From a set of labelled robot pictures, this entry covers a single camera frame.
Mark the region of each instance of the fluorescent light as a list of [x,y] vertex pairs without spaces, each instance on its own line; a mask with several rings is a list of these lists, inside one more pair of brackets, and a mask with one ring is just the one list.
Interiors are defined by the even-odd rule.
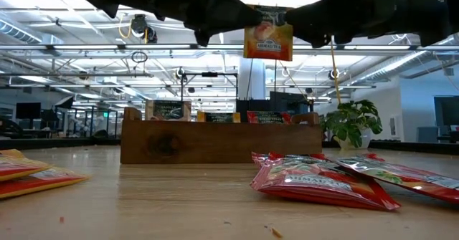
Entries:
[[72,106],[73,108],[76,108],[76,109],[91,109],[91,107],[85,107],[85,106],[82,106],[82,107],[75,107],[75,105]]
[[405,58],[402,58],[402,59],[399,60],[399,61],[396,61],[396,62],[393,62],[393,63],[387,65],[386,67],[384,67],[384,68],[382,68],[382,69],[380,69],[380,70],[377,70],[376,72],[372,72],[371,74],[366,75],[366,76],[364,77],[364,79],[366,79],[366,78],[368,78],[370,75],[374,75],[374,74],[376,74],[376,73],[378,73],[378,72],[389,72],[389,71],[392,71],[393,69],[398,68],[400,65],[403,65],[404,63],[406,63],[406,62],[408,62],[408,61],[411,61],[411,60],[413,60],[414,58],[417,58],[417,57],[419,57],[421,54],[424,54],[424,53],[426,53],[426,52],[427,52],[427,51],[415,52],[414,54],[411,54],[411,55],[409,55],[409,56],[407,56],[407,57],[405,57]]
[[119,42],[122,42],[123,44],[126,44],[126,42],[125,42],[123,39],[116,38],[115,40],[116,40],[116,41],[119,41]]
[[127,44],[126,49],[190,49],[189,44]]
[[430,50],[430,51],[435,51],[435,50],[449,50],[449,51],[453,51],[453,50],[459,50],[459,46],[438,46],[438,45],[433,45],[433,46],[428,46],[428,47],[421,47],[420,49],[426,49],[426,50]]
[[294,45],[293,50],[300,50],[300,49],[312,49],[313,46],[311,45]]
[[241,44],[210,44],[207,47],[199,47],[202,49],[244,49]]
[[126,94],[129,94],[131,96],[137,96],[137,92],[129,87],[120,87],[119,90],[121,90],[122,92],[126,93]]
[[213,99],[235,99],[235,96],[184,96],[184,99],[202,99],[202,100],[213,100]]
[[339,86],[339,89],[373,89],[376,86]]
[[40,82],[40,83],[52,82],[52,80],[45,79],[43,77],[38,77],[38,76],[19,76],[19,78],[25,79],[25,80],[30,80],[30,81],[33,81],[33,82]]
[[8,85],[8,87],[46,87],[46,85]]
[[83,97],[93,98],[93,99],[100,99],[100,98],[102,98],[102,97],[99,96],[99,95],[90,94],[90,93],[80,93],[80,95],[82,95]]
[[382,45],[382,46],[375,46],[375,45],[359,45],[359,46],[344,46],[344,49],[350,50],[407,50],[411,46],[393,46],[393,45]]
[[74,94],[74,92],[71,92],[71,91],[66,90],[66,89],[57,88],[57,90],[59,90],[59,91],[61,91],[61,92],[68,93],[68,94]]
[[125,87],[125,85],[86,85],[88,87]]
[[84,85],[50,85],[50,87],[86,87]]
[[55,49],[117,49],[117,45],[54,45]]
[[[274,85],[266,85],[268,88],[274,88]],[[276,85],[276,88],[296,88],[295,85]],[[328,85],[298,85],[298,87],[309,87],[311,89],[331,89],[333,86]]]
[[1,50],[43,50],[46,49],[44,45],[38,44],[21,44],[21,45],[0,45]]

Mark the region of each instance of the ceiling light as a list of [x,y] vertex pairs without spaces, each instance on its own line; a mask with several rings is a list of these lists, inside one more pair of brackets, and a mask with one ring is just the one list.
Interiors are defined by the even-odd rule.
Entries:
[[86,85],[88,87],[125,87],[125,85]]
[[95,103],[87,103],[87,102],[84,102],[84,103],[74,102],[73,105],[74,106],[83,106],[83,107],[95,107],[96,106]]
[[134,96],[136,97],[138,94],[135,90],[129,88],[129,87],[119,87],[119,90],[121,90],[122,92],[126,93],[126,94],[129,94],[131,96]]
[[119,42],[122,42],[123,44],[126,44],[126,42],[125,42],[123,39],[116,38],[115,40],[116,40],[116,41],[119,41]]
[[299,50],[299,49],[312,49],[313,46],[311,45],[295,45],[293,46],[293,50]]
[[66,90],[66,89],[57,88],[57,90],[59,90],[60,92],[68,93],[68,94],[74,94],[74,92],[71,92],[71,91]]
[[46,87],[46,85],[8,85],[8,87]]
[[235,99],[235,96],[184,96],[186,99],[202,99],[202,100],[213,100],[213,99]]
[[376,86],[340,86],[341,89],[374,89]]
[[44,45],[36,45],[36,44],[18,44],[18,45],[0,45],[1,50],[43,50],[46,49]]
[[80,93],[80,95],[82,95],[83,97],[93,98],[93,99],[100,99],[100,98],[102,98],[102,97],[99,96],[99,95],[90,94],[90,93]]
[[190,49],[189,44],[129,44],[126,49]]
[[30,81],[33,81],[33,82],[40,82],[40,83],[52,82],[52,80],[49,80],[49,79],[46,79],[46,78],[43,78],[43,77],[39,77],[39,76],[19,76],[19,78],[25,79],[25,80],[30,80]]
[[117,45],[99,44],[99,45],[54,45],[55,49],[117,49]]
[[50,85],[50,87],[86,87],[85,85]]
[[427,50],[431,50],[431,51],[435,51],[435,50],[450,50],[450,51],[453,51],[453,50],[459,50],[459,46],[437,46],[437,45],[434,45],[434,46],[428,46],[428,47],[421,47],[420,49],[427,49]]
[[200,47],[203,49],[243,49],[244,45],[239,44],[210,44],[207,47]]
[[73,108],[76,108],[76,109],[91,109],[91,107],[85,107],[85,106],[83,106],[83,107],[75,107],[75,106],[72,106],[72,107],[73,107]]
[[408,50],[411,46],[392,46],[392,45],[359,45],[359,46],[344,46],[344,49],[349,50]]
[[[312,88],[312,89],[331,89],[333,86],[330,86],[330,85],[300,85],[300,84],[297,84],[297,85],[293,85],[293,84],[286,84],[286,85],[276,85],[275,87],[279,87],[279,88],[296,88],[296,87],[309,87],[309,88]],[[268,88],[274,88],[274,85],[266,85],[266,87]]]

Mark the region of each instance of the green leaves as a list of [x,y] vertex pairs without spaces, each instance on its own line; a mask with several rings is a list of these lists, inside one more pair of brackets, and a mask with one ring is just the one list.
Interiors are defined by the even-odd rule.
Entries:
[[339,140],[349,139],[357,148],[362,145],[360,130],[369,128],[374,134],[382,132],[378,110],[369,100],[339,104],[337,111],[327,114],[323,127],[330,129]]
[[378,173],[376,173],[375,176],[381,179],[385,179],[387,181],[391,181],[393,183],[403,184],[403,180],[400,177],[392,175],[391,173],[388,173],[386,171],[379,171]]

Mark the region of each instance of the desk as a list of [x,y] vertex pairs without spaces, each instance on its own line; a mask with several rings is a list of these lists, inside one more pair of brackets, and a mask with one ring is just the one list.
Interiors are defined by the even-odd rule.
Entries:
[[[459,178],[458,156],[373,151]],[[252,164],[120,167],[119,153],[116,146],[24,151],[93,179],[0,201],[1,239],[275,239],[266,225],[284,239],[458,238],[459,207],[395,186],[383,184],[402,204],[392,213],[302,203],[252,190]]]

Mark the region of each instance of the white wall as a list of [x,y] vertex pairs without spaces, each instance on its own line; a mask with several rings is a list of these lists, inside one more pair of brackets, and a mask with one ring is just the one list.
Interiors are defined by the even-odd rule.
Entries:
[[31,94],[23,93],[22,89],[0,90],[0,106],[13,109],[14,117],[18,102],[40,102],[42,109],[50,109],[55,103],[67,96],[65,93],[45,92],[39,88],[32,88]]
[[[450,79],[459,87],[458,75]],[[452,86],[441,70],[412,80],[401,79],[400,89],[404,136],[407,142],[416,141],[418,127],[436,126],[434,96],[459,95],[459,90]]]
[[[402,108],[400,105],[400,88],[398,77],[393,78],[390,82],[376,83],[375,89],[359,89],[351,94],[351,99],[342,99],[342,102],[349,100],[370,100],[378,109],[379,116],[382,123],[382,132],[378,135],[372,135],[375,140],[403,140],[402,129]],[[328,112],[336,110],[338,106],[337,100],[332,100],[331,104],[320,104],[315,111],[319,115],[325,115]],[[399,125],[398,131],[400,132],[398,138],[390,135],[390,118],[398,116]]]

